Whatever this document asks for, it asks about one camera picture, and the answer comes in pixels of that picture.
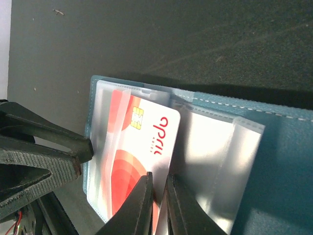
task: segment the card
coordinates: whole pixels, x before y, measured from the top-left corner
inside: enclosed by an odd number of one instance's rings
[[[123,92],[112,93],[106,144],[101,163],[102,200],[110,219],[137,181],[153,173],[155,232],[166,178],[178,132],[178,111]]]

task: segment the cable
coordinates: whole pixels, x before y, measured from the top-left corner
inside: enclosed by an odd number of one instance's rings
[[[19,219],[18,221],[15,223],[15,226],[14,226],[14,230],[13,230],[13,233],[14,235],[16,235],[18,233],[18,226],[20,225],[20,222],[21,222],[21,219],[23,217],[23,213],[21,211],[19,211]]]
[[[17,221],[9,228],[9,230],[5,233],[5,235],[8,235],[9,232],[12,230],[12,228],[16,225]]]

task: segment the blue card holder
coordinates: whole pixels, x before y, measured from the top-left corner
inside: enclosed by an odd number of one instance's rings
[[[240,115],[265,125],[231,234],[313,234],[313,111],[93,76],[86,136],[90,134],[98,80],[167,91],[193,105]]]

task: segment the dark gray surface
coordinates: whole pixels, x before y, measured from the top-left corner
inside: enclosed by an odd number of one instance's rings
[[[8,98],[80,134],[94,74],[312,108],[312,6],[311,0],[13,0]],[[276,89],[296,92],[287,98]],[[80,234],[102,226],[82,178],[56,194]]]

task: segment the card chip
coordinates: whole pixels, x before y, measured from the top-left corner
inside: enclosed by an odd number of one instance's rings
[[[143,110],[139,109],[138,107],[134,107],[133,108],[133,114],[132,114],[131,126],[140,130],[141,129],[141,123],[142,123],[142,117],[143,117]]]

